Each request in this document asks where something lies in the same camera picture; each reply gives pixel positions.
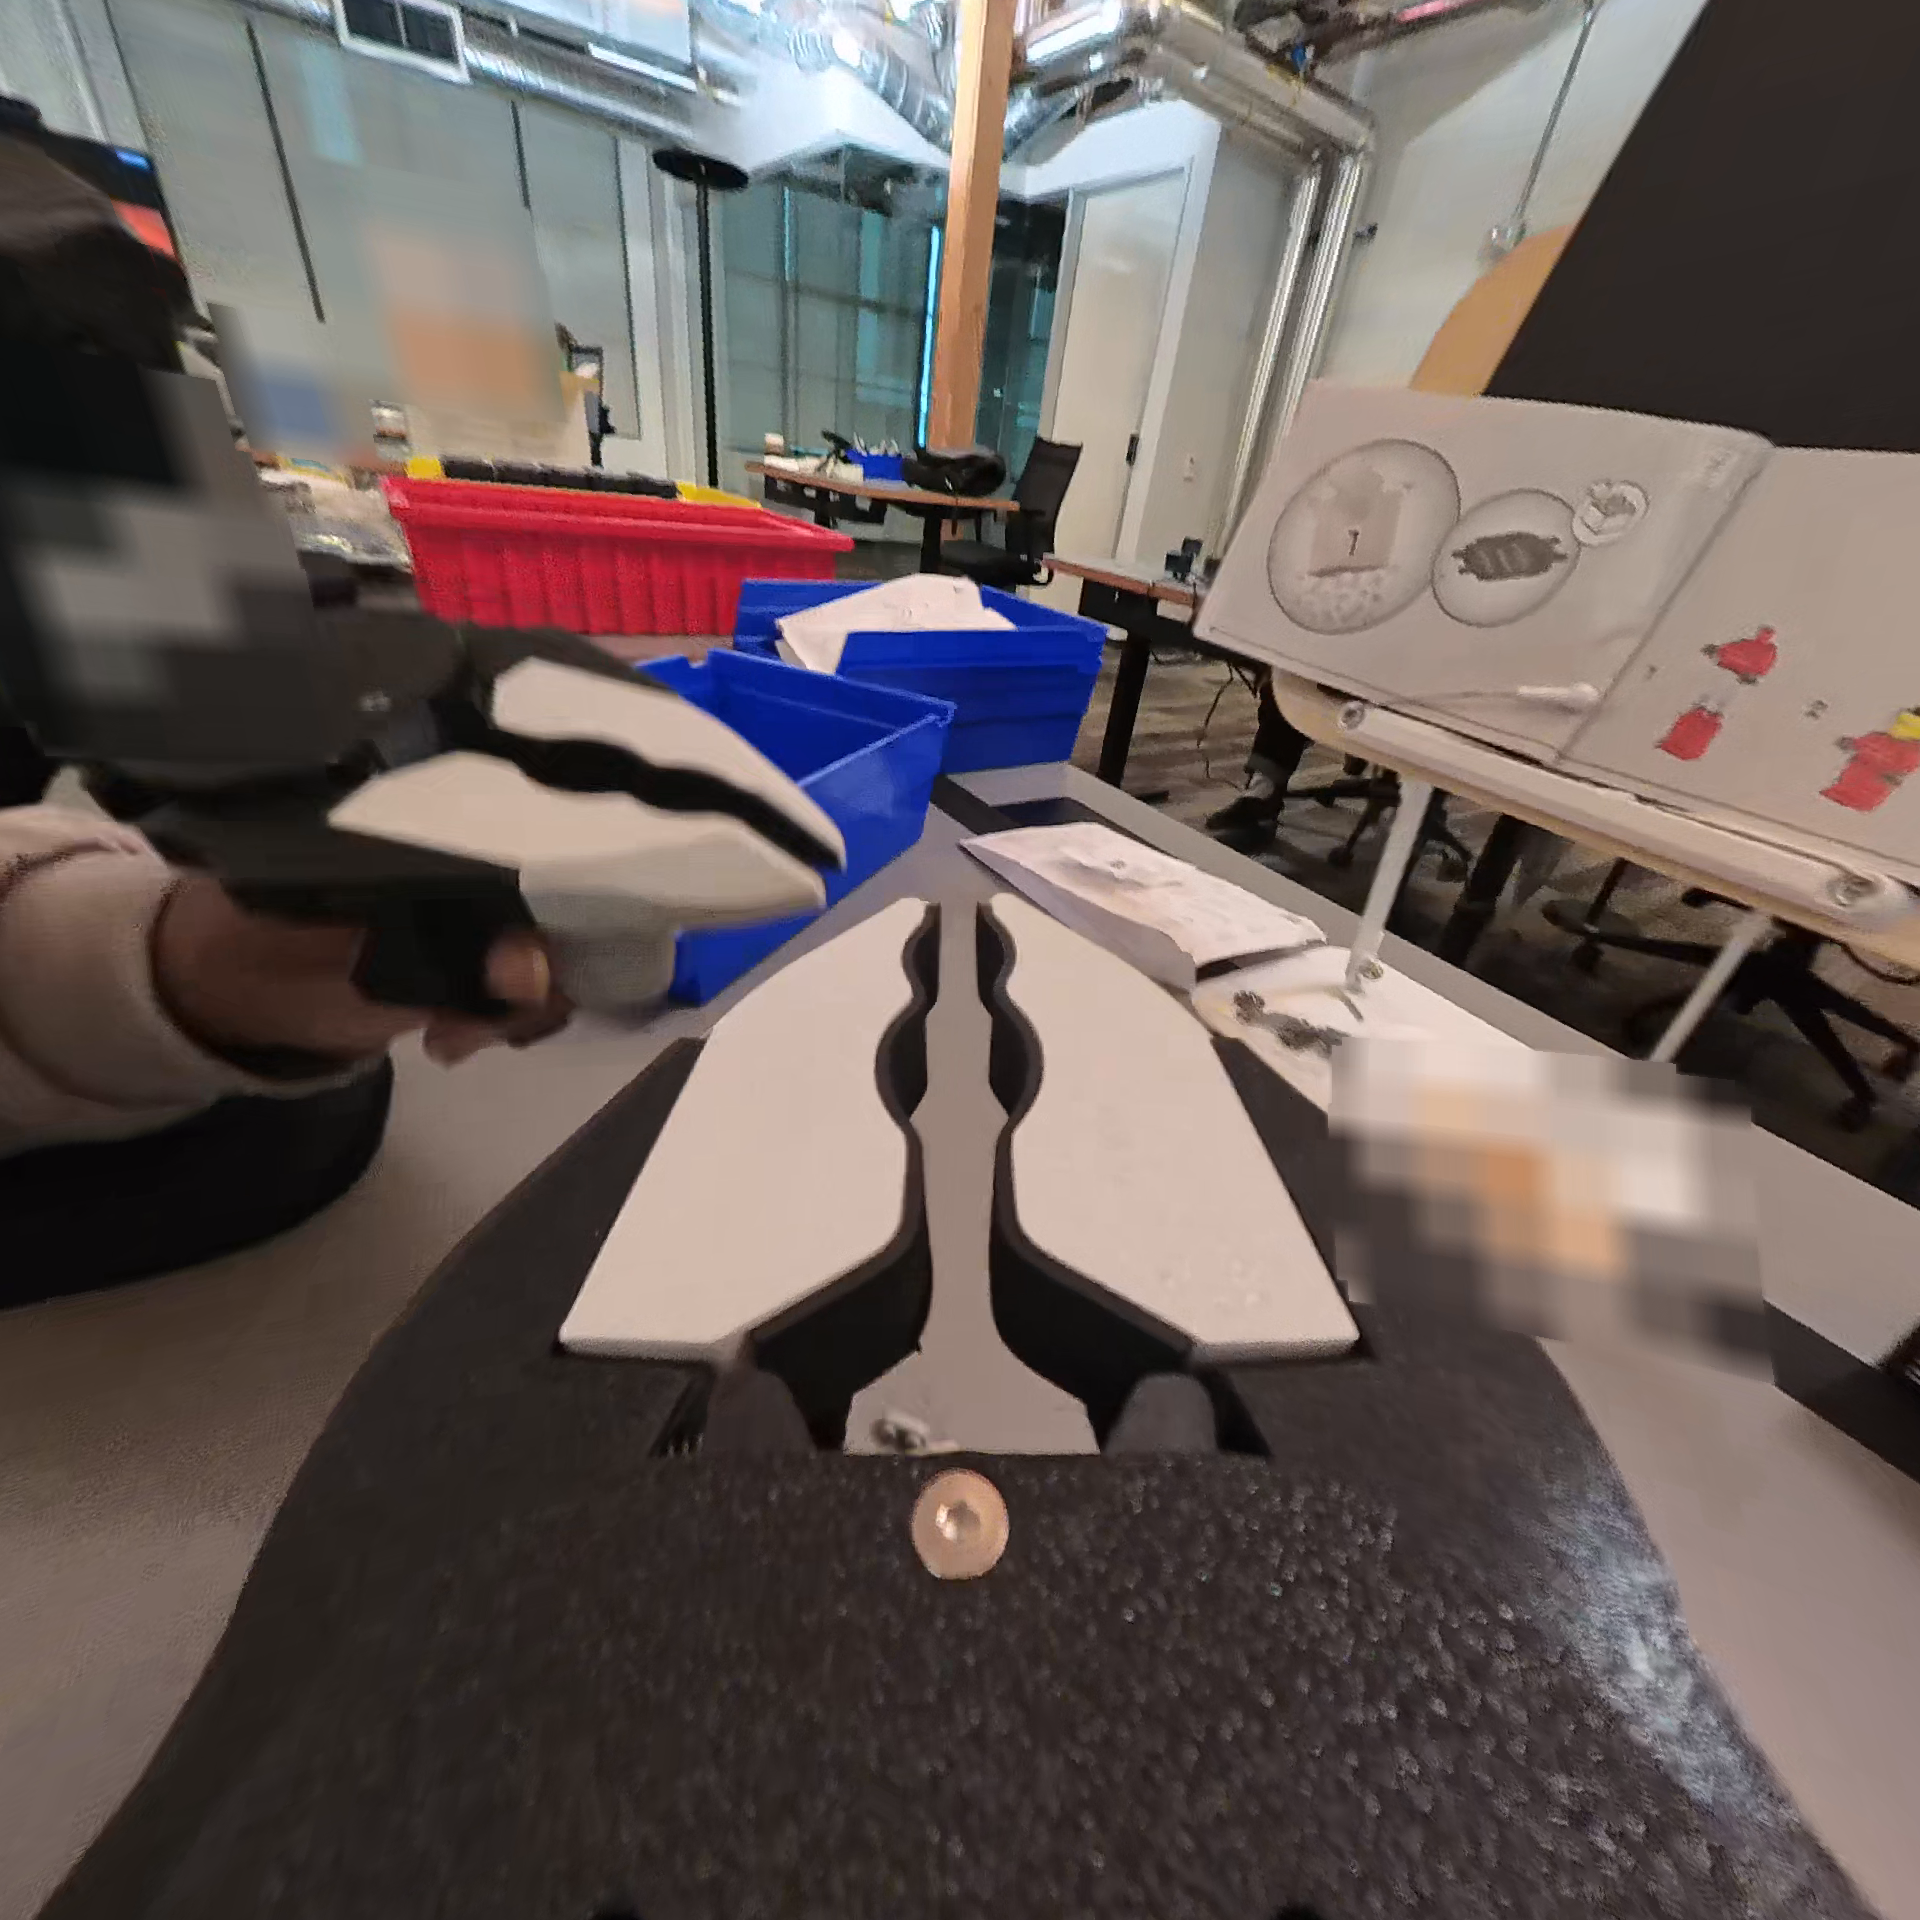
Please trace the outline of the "grey desk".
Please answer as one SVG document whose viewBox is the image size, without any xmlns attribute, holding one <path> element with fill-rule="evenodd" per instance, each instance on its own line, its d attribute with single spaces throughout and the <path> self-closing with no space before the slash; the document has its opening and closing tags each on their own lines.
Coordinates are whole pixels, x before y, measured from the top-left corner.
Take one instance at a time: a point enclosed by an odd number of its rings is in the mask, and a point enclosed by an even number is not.
<svg viewBox="0 0 1920 1920">
<path fill-rule="evenodd" d="M 1072 1457 L 989 1315 L 989 1011 L 944 900 L 934 1461 L 680 1451 L 561 1357 L 702 1026 L 400 1058 L 370 1174 L 231 1262 L 4 1315 L 4 1916 L 1914 1916 L 1914 1478 L 1762 1376 L 1357 1302 L 1226 1449 Z"/>
</svg>

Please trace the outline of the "black office chair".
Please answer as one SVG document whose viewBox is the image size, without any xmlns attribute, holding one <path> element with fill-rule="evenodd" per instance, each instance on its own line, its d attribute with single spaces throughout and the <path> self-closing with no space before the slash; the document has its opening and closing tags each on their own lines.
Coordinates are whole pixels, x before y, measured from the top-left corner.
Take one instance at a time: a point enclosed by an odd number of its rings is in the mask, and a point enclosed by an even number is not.
<svg viewBox="0 0 1920 1920">
<path fill-rule="evenodd" d="M 1079 443 L 1036 437 L 1014 480 L 1012 509 L 1002 515 L 999 537 L 944 537 L 940 572 L 996 593 L 1048 585 L 1046 561 L 1081 457 Z"/>
</svg>

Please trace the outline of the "clear bag of small parts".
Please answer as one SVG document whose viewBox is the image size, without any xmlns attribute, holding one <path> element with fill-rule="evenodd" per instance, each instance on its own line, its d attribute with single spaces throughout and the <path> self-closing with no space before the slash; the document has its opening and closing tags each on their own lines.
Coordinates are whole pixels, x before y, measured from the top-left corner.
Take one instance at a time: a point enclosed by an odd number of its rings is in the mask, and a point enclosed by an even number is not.
<svg viewBox="0 0 1920 1920">
<path fill-rule="evenodd" d="M 1284 996 L 1269 1000 L 1253 987 L 1233 987 L 1231 993 L 1194 993 L 1191 996 L 1194 1016 L 1222 1037 L 1253 1040 L 1263 1037 L 1282 1051 L 1317 1054 L 1327 1058 L 1348 1040 L 1348 1032 L 1330 1025 L 1322 1017 L 1305 1016 Z"/>
</svg>

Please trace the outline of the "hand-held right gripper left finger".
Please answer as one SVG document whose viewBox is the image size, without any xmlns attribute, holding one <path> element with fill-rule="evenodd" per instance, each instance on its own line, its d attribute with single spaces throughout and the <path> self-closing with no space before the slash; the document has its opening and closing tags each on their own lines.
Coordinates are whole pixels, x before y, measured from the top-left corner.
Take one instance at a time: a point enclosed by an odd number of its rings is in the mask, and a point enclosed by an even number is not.
<svg viewBox="0 0 1920 1920">
<path fill-rule="evenodd" d="M 695 1050 L 559 1321 L 583 1361 L 767 1376 L 817 1449 L 921 1346 L 942 910 L 908 897 L 767 976 Z"/>
</svg>

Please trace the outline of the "white and wood book stand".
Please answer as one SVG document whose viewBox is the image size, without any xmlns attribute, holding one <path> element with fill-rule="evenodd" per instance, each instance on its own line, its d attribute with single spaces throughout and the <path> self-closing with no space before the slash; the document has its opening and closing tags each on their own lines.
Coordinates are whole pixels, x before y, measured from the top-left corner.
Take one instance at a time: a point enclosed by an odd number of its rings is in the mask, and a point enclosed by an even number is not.
<svg viewBox="0 0 1920 1920">
<path fill-rule="evenodd" d="M 1750 834 L 1701 820 L 1671 806 L 1634 800 L 1616 789 L 1469 742 L 1404 716 L 1376 716 L 1350 696 L 1272 669 L 1279 714 L 1320 747 L 1376 749 L 1406 786 L 1410 817 L 1386 834 L 1376 878 L 1350 936 L 1359 976 L 1376 969 L 1389 908 L 1410 869 L 1417 825 L 1437 794 L 1472 800 L 1504 820 L 1537 828 L 1630 867 L 1686 882 L 1733 900 L 1743 916 L 1709 958 L 1646 1057 L 1674 1062 L 1702 1017 L 1735 987 L 1748 962 L 1785 930 L 1820 945 L 1844 945 L 1897 969 L 1917 965 L 1914 891 L 1890 881 L 1872 882 L 1804 851 L 1778 848 Z"/>
</svg>

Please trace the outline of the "wooden top table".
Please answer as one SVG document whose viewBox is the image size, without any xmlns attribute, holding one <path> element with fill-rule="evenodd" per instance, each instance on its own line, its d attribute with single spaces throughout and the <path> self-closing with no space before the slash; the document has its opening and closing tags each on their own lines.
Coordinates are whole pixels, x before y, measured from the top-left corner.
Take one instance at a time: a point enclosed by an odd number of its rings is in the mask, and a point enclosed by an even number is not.
<svg viewBox="0 0 1920 1920">
<path fill-rule="evenodd" d="M 815 526 L 878 526 L 889 512 L 918 526 L 918 569 L 940 572 L 944 536 L 964 521 L 1009 520 L 1020 512 L 1009 497 L 954 497 L 940 489 L 871 480 L 856 469 L 822 469 L 784 457 L 748 459 L 742 473 L 759 480 L 759 501 L 769 509 L 800 512 Z"/>
<path fill-rule="evenodd" d="M 1263 667 L 1233 649 L 1199 640 L 1194 618 L 1204 587 L 1152 573 L 1124 561 L 1074 561 L 1046 553 L 1046 572 L 1079 587 L 1079 612 L 1120 636 L 1120 659 L 1111 689 L 1108 720 L 1098 740 L 1095 776 L 1122 786 L 1136 738 L 1146 669 L 1159 653 L 1178 653 L 1261 675 Z"/>
</svg>

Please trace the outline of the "person's left hand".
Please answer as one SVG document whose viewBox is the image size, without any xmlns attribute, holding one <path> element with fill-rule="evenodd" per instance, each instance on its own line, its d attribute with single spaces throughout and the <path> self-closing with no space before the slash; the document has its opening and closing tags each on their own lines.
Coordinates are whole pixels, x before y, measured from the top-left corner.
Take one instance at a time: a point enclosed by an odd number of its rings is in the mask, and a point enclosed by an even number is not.
<svg viewBox="0 0 1920 1920">
<path fill-rule="evenodd" d="M 486 955 L 486 993 L 503 1016 L 428 1012 L 366 996 L 351 981 L 362 933 L 258 916 L 216 881 L 181 874 L 151 937 L 152 987 L 174 1025 L 232 1062 L 301 1054 L 357 1062 L 401 1037 L 456 1065 L 486 1046 L 530 1046 L 574 1017 L 542 941 L 503 936 Z"/>
</svg>

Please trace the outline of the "blue plastic bin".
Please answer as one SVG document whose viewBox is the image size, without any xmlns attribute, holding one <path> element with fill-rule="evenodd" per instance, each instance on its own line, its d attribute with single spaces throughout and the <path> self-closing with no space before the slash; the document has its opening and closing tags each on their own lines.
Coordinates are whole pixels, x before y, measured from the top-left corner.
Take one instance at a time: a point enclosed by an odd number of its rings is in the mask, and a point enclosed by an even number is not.
<svg viewBox="0 0 1920 1920">
<path fill-rule="evenodd" d="M 1104 624 L 981 587 L 977 604 L 999 618 L 996 628 L 914 628 L 878 610 L 873 596 L 889 589 L 748 581 L 735 600 L 733 648 L 800 666 L 782 633 L 786 620 L 817 608 L 850 614 L 836 661 L 815 675 L 948 705 L 950 777 L 1072 760 L 1108 643 Z"/>
<path fill-rule="evenodd" d="M 712 649 L 704 661 L 664 656 L 633 672 L 741 733 L 832 817 L 847 860 L 825 882 L 828 905 L 921 840 L 944 769 L 950 705 L 733 649 Z"/>
</svg>

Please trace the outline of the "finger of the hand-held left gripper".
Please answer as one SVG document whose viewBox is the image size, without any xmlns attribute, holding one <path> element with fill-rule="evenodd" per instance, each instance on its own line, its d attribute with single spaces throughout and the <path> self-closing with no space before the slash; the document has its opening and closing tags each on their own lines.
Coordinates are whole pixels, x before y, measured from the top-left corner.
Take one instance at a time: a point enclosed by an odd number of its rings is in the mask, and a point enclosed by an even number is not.
<svg viewBox="0 0 1920 1920">
<path fill-rule="evenodd" d="M 567 800 L 624 800 L 664 828 L 738 830 L 807 874 L 841 874 L 833 818 L 680 691 L 522 659 L 472 696 L 472 747 Z"/>
<path fill-rule="evenodd" d="M 829 813 L 778 773 L 748 800 L 767 800 L 772 824 L 717 802 L 568 794 L 497 756 L 444 754 L 373 777 L 327 825 L 513 874 L 561 993 L 584 1011 L 637 1011 L 666 995 L 680 933 L 825 905 Z"/>
</svg>

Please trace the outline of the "yellow plastic bin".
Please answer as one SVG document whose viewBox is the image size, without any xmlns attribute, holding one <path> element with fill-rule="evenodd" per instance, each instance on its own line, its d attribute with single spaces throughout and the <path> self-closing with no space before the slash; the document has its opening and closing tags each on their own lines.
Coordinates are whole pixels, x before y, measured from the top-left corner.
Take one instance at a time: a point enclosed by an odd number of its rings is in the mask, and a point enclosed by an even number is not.
<svg viewBox="0 0 1920 1920">
<path fill-rule="evenodd" d="M 756 501 L 725 491 L 720 488 L 669 483 L 647 473 L 624 473 L 596 467 L 490 461 L 472 454 L 413 454 L 406 459 L 401 473 L 404 477 L 418 483 L 447 480 L 512 489 L 552 489 L 599 497 L 647 497 L 700 507 L 756 507 Z"/>
</svg>

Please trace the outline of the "red plastic bin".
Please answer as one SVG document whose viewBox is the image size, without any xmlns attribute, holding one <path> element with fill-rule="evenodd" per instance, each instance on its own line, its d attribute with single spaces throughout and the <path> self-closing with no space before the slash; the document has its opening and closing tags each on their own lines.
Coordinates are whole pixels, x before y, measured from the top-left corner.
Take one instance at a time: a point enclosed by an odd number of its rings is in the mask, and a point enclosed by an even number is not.
<svg viewBox="0 0 1920 1920">
<path fill-rule="evenodd" d="M 388 476 L 423 612 L 479 628 L 732 636 L 745 584 L 829 585 L 847 536 L 762 507 Z"/>
</svg>

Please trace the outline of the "white printed paper bag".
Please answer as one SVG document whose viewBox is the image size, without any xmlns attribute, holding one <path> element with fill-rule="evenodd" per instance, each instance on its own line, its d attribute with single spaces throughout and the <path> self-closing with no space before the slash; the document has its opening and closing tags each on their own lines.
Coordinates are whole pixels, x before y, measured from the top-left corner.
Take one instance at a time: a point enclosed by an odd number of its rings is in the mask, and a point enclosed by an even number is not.
<svg viewBox="0 0 1920 1920">
<path fill-rule="evenodd" d="M 908 573 L 774 618 L 774 652 L 789 666 L 836 672 L 852 633 L 1008 633 L 1014 622 L 958 573 Z"/>
<path fill-rule="evenodd" d="M 1313 921 L 1104 824 L 983 833 L 962 851 L 1058 924 L 1174 993 L 1327 941 Z"/>
</svg>

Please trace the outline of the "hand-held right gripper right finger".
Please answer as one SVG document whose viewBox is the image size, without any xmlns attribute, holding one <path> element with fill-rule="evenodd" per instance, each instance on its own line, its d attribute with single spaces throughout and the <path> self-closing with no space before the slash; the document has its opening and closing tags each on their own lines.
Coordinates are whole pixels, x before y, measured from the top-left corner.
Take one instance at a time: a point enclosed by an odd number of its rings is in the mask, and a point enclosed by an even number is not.
<svg viewBox="0 0 1920 1920">
<path fill-rule="evenodd" d="M 1108 1444 L 1152 1380 L 1350 1361 L 1359 1325 L 1226 1058 L 1174 993 L 1020 897 L 975 912 L 1001 1344 Z"/>
</svg>

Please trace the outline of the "toy instruction booklet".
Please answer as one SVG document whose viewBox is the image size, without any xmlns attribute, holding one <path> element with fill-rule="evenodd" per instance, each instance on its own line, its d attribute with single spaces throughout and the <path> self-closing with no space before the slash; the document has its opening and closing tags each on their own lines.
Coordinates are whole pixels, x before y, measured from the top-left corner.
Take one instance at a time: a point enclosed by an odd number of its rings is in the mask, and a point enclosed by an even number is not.
<svg viewBox="0 0 1920 1920">
<path fill-rule="evenodd" d="M 1197 632 L 1914 886 L 1913 452 L 1313 381 Z"/>
</svg>

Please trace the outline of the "silver air duct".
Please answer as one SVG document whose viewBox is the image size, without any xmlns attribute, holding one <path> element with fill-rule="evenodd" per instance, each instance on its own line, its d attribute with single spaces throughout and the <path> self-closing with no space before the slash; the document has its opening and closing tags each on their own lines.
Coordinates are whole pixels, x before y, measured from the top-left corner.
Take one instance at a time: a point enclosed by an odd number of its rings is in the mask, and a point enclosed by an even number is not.
<svg viewBox="0 0 1920 1920">
<path fill-rule="evenodd" d="M 1066 4 L 1014 34 L 1014 77 L 1044 99 L 1128 81 L 1305 170 L 1220 498 L 1216 539 L 1224 539 L 1248 505 L 1261 434 L 1284 430 L 1317 368 L 1352 251 L 1376 123 L 1320 82 L 1263 64 L 1197 4 Z"/>
</svg>

